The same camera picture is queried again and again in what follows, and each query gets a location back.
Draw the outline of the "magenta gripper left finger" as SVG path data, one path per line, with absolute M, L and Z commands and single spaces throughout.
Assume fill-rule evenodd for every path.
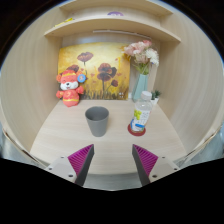
M 83 186 L 94 155 L 94 145 L 88 145 L 69 156 L 61 156 L 46 170 L 79 186 Z

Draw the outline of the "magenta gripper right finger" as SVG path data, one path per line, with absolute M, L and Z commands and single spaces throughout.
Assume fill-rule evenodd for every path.
M 135 144 L 132 145 L 132 155 L 143 186 L 179 170 L 179 167 L 167 157 L 159 157 Z

